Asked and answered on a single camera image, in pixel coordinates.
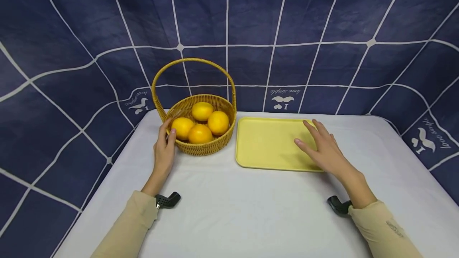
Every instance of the yellow tray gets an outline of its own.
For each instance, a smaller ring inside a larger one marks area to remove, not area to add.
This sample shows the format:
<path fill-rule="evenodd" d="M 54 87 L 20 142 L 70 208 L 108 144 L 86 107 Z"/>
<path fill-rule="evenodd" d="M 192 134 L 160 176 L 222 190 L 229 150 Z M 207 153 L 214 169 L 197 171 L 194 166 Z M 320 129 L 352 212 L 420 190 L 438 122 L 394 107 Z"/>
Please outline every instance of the yellow tray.
<path fill-rule="evenodd" d="M 323 171 L 295 145 L 295 138 L 317 149 L 301 119 L 243 117 L 237 127 L 236 161 L 245 168 Z"/>

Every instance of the black clamp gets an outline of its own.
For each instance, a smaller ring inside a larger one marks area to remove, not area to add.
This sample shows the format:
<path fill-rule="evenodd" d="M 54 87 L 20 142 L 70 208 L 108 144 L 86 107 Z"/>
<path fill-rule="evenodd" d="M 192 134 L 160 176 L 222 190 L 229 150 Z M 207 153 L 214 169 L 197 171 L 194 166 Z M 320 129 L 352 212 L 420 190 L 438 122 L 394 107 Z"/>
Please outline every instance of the black clamp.
<path fill-rule="evenodd" d="M 341 201 L 339 200 L 338 196 L 336 196 L 336 195 L 330 196 L 327 199 L 327 203 L 329 204 L 329 206 L 331 207 L 333 212 L 336 213 L 338 216 L 341 216 L 341 217 L 347 217 L 348 216 L 348 214 L 349 214 L 349 206 L 352 205 L 352 202 L 350 200 L 348 200 L 348 201 L 346 201 L 344 203 L 341 203 Z"/>
<path fill-rule="evenodd" d="M 172 194 L 169 197 L 165 197 L 165 196 L 162 196 L 161 194 L 158 194 L 155 196 L 155 198 L 156 198 L 156 209 L 159 209 L 159 207 L 171 209 L 172 207 L 175 206 L 175 204 L 178 203 L 181 196 L 177 192 L 172 192 Z"/>

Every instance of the basket handle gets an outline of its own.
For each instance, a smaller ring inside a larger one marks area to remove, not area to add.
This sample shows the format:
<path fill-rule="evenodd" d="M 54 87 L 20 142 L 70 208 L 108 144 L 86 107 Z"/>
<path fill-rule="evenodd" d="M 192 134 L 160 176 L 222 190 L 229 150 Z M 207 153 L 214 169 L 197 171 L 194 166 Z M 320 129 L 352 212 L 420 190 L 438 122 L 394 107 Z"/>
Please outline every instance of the basket handle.
<path fill-rule="evenodd" d="M 181 63 L 181 62 L 188 62 L 188 61 L 202 62 L 202 63 L 206 63 L 206 64 L 209 64 L 209 65 L 212 65 L 215 68 L 217 68 L 218 70 L 220 70 L 223 74 L 225 74 L 225 76 L 228 78 L 228 81 L 231 83 L 231 90 L 232 90 L 232 93 L 233 93 L 232 104 L 233 104 L 234 112 L 236 113 L 236 86 L 234 85 L 233 79 L 228 74 L 228 72 L 226 70 L 224 70 L 222 67 L 220 67 L 218 64 L 215 64 L 214 62 L 206 60 L 206 59 L 183 58 L 183 59 L 178 59 L 178 60 L 172 61 L 169 64 L 165 65 L 163 68 L 161 68 L 160 71 L 158 71 L 158 73 L 156 74 L 155 78 L 153 79 L 153 83 L 151 84 L 151 95 L 153 97 L 153 103 L 155 104 L 155 107 L 158 110 L 158 113 L 159 113 L 159 116 L 160 116 L 161 120 L 163 122 L 166 120 L 166 112 L 164 111 L 164 108 L 161 105 L 161 103 L 160 103 L 160 101 L 158 99 L 158 96 L 156 94 L 156 82 L 158 81 L 158 78 L 161 76 L 161 74 L 163 74 L 163 72 L 166 71 L 167 68 L 169 68 L 169 67 L 171 67 L 171 66 L 173 66 L 175 64 L 178 64 L 178 63 Z"/>

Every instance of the hand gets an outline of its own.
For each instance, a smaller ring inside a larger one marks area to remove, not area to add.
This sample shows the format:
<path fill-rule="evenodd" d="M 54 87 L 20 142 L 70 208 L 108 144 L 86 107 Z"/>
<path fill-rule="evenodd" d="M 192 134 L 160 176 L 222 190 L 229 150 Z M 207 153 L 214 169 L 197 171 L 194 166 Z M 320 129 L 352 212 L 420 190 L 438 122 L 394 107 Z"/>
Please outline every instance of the hand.
<path fill-rule="evenodd" d="M 159 135 L 157 142 L 153 145 L 155 155 L 155 165 L 153 173 L 161 176 L 168 176 L 172 170 L 173 159 L 175 156 L 175 138 L 177 136 L 176 130 L 170 131 L 169 139 L 166 143 L 166 129 L 172 119 L 167 119 L 159 128 Z"/>
<path fill-rule="evenodd" d="M 169 139 L 166 143 L 166 129 L 170 121 L 171 119 L 167 119 L 159 128 L 158 140 L 153 146 L 155 165 L 153 167 L 153 172 L 142 188 L 142 192 L 152 197 L 159 194 L 172 170 L 175 156 L 176 130 L 171 130 Z"/>
<path fill-rule="evenodd" d="M 318 167 L 336 177 L 341 176 L 349 170 L 355 170 L 342 154 L 333 134 L 329 134 L 324 125 L 316 119 L 313 120 L 313 123 L 317 129 L 303 120 L 303 124 L 314 138 L 317 150 L 313 150 L 308 144 L 298 138 L 294 140 L 295 144 L 303 152 L 307 153 Z"/>

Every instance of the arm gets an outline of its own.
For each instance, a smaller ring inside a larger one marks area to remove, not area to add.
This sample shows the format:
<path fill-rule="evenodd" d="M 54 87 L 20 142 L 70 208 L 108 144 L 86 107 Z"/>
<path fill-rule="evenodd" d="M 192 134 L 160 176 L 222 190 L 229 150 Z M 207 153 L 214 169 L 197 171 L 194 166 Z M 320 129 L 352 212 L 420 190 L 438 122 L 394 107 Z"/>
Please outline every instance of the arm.
<path fill-rule="evenodd" d="M 91 258 L 135 258 L 139 255 L 146 232 L 157 218 L 156 198 L 172 169 L 174 158 L 175 129 L 166 143 L 166 128 L 170 119 L 159 129 L 154 145 L 155 165 L 142 188 L 134 191 L 126 207 L 106 234 Z"/>
<path fill-rule="evenodd" d="M 299 139 L 295 139 L 296 145 L 320 168 L 333 174 L 342 183 L 353 204 L 349 213 L 368 242 L 373 257 L 422 258 L 386 205 L 377 200 L 365 176 L 344 157 L 335 137 L 328 133 L 321 122 L 313 120 L 317 129 L 306 121 L 303 123 L 314 137 L 317 150 Z"/>

